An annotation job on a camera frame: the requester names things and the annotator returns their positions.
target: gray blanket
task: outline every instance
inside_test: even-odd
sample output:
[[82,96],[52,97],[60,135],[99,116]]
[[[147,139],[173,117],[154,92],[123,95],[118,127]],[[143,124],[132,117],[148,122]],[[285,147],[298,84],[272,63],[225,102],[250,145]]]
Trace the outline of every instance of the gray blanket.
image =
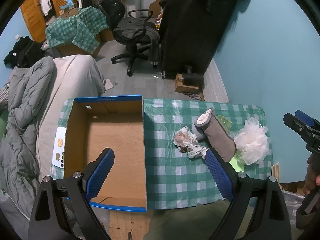
[[7,134],[0,142],[0,181],[19,210],[30,217],[39,188],[36,137],[54,62],[45,57],[19,69],[9,87]]

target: white bedsheet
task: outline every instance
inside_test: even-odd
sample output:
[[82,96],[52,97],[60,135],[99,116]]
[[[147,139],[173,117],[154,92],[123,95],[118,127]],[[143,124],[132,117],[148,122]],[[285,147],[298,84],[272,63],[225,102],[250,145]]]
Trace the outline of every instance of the white bedsheet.
[[54,59],[56,68],[49,84],[46,109],[39,124],[37,160],[40,166],[39,181],[50,175],[53,142],[64,102],[69,98],[97,97],[113,87],[99,71],[93,57],[73,55]]

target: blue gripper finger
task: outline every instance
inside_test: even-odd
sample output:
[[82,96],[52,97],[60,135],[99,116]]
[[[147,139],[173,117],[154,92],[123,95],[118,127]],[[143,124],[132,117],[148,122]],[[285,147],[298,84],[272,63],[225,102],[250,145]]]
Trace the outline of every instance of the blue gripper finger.
[[312,117],[310,117],[309,115],[305,114],[304,112],[297,110],[294,113],[295,117],[298,118],[300,121],[304,122],[307,126],[314,126],[315,125],[315,121],[313,120]]
[[226,171],[223,169],[220,164],[218,153],[217,157],[213,154],[211,150],[207,150],[205,154],[205,163],[218,186],[218,189],[223,198],[226,198],[229,202],[233,201],[234,193],[233,193],[233,184]]
[[97,160],[85,168],[82,185],[85,191],[84,197],[88,202],[98,196],[114,162],[115,153],[110,148],[105,148]]

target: white card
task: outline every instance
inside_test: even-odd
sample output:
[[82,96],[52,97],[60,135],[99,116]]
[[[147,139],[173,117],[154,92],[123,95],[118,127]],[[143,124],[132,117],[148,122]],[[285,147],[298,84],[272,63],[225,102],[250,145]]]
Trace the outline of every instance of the white card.
[[52,164],[62,169],[64,169],[64,144],[66,140],[66,131],[67,128],[65,127],[57,128],[52,153]]

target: human hand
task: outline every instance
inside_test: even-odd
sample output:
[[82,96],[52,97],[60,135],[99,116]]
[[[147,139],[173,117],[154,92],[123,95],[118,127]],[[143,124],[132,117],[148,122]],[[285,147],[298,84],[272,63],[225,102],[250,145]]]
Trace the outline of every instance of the human hand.
[[308,170],[307,175],[305,177],[305,184],[303,186],[303,193],[308,195],[311,190],[313,190],[316,186],[320,186],[320,175],[316,174],[316,172],[312,169],[313,163],[313,154],[308,158]]

